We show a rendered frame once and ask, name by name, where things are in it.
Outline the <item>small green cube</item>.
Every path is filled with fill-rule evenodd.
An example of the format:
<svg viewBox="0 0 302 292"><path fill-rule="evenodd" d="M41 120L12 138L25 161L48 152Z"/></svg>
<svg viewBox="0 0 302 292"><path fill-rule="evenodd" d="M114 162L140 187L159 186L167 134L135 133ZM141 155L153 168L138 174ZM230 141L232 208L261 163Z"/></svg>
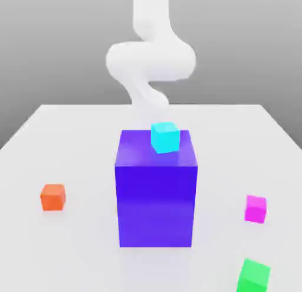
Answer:
<svg viewBox="0 0 302 292"><path fill-rule="evenodd" d="M246 258L244 260L236 292L267 292L271 268Z"/></svg>

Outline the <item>small magenta cube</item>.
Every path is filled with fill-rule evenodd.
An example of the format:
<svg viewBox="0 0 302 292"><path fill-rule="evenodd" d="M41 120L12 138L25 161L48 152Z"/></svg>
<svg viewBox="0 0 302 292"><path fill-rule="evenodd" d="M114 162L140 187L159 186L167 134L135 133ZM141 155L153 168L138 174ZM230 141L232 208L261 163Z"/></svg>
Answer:
<svg viewBox="0 0 302 292"><path fill-rule="evenodd" d="M263 224L267 214L267 199L265 197L247 195L245 206L245 221Z"/></svg>

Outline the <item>small cyan cube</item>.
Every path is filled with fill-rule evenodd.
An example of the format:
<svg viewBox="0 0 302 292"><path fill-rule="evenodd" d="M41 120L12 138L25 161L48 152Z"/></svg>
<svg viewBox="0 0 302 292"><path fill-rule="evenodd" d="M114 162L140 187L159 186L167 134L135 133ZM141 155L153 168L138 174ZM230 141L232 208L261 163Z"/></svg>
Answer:
<svg viewBox="0 0 302 292"><path fill-rule="evenodd" d="M180 148L180 130L173 122L151 125L151 144L157 154L177 152Z"/></svg>

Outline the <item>large purple box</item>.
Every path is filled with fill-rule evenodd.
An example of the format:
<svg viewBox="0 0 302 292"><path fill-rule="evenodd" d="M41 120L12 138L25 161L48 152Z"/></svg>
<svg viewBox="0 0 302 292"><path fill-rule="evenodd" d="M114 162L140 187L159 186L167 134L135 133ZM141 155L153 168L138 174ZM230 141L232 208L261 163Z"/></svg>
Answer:
<svg viewBox="0 0 302 292"><path fill-rule="evenodd" d="M115 162L121 247L192 245L198 163L190 133L157 154L148 130L122 130Z"/></svg>

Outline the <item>small orange cube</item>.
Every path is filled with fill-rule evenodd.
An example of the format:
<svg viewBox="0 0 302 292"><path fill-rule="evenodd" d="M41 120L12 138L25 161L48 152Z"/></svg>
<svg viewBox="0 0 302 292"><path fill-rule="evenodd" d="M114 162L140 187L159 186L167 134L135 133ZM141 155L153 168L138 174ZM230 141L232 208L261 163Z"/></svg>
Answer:
<svg viewBox="0 0 302 292"><path fill-rule="evenodd" d="M62 211L66 202L63 184L46 184L40 194L44 211Z"/></svg>

